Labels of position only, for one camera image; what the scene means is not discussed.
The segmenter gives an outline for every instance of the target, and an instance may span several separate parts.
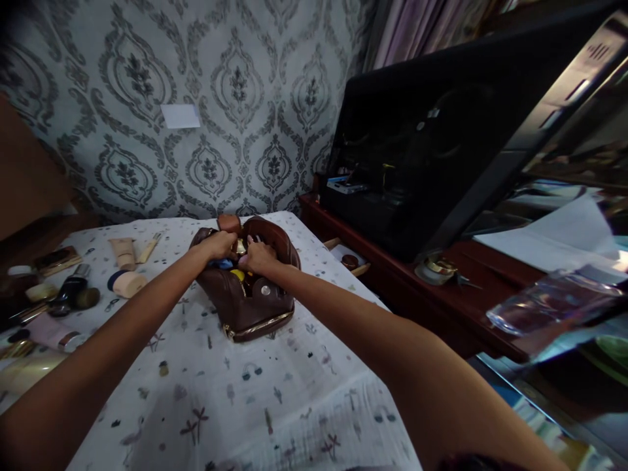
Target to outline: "curtain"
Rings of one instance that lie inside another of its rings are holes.
[[[471,41],[491,0],[388,0],[375,14],[364,70]]]

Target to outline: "gold zipper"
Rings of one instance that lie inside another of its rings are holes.
[[[232,330],[229,324],[224,324],[222,326],[222,331],[224,332],[224,334],[227,336],[229,340],[233,341],[235,337],[246,336],[246,335],[252,334],[253,332],[257,332],[258,330],[263,329],[264,327],[268,327],[268,326],[271,326],[272,324],[276,324],[282,319],[285,319],[286,317],[288,317],[289,315],[293,313],[294,311],[283,313],[281,315],[273,317],[272,319],[268,319],[267,321],[256,324],[253,327],[250,327],[246,330],[240,330],[239,332]]]

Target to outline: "white bedsheet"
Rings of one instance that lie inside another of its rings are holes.
[[[264,217],[287,231],[304,272],[380,304],[292,213]],[[124,305],[122,299],[110,304],[116,296],[107,279],[118,268],[108,239],[133,237],[139,254],[161,232],[148,263],[136,270],[152,279],[187,250],[201,227],[217,225],[166,218],[71,234],[63,245],[74,245],[92,266],[90,286],[102,298],[62,322],[92,333]],[[60,286],[70,273],[49,280]],[[299,303],[293,320],[275,334],[233,344],[193,283],[151,344],[112,393],[68,469],[420,469],[384,384]]]

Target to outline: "hand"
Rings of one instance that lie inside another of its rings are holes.
[[[232,251],[236,240],[237,234],[235,232],[220,231],[203,240],[197,247],[207,257],[208,262],[221,258],[237,260],[237,254]]]
[[[255,242],[251,236],[247,238],[249,248],[247,254],[240,258],[238,264],[243,271],[252,271],[258,275],[263,275],[264,268],[277,260],[277,253],[264,242]]]

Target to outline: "bag handle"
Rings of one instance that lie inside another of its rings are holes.
[[[221,214],[218,216],[218,229],[225,232],[235,232],[238,237],[242,237],[242,224],[236,215]]]

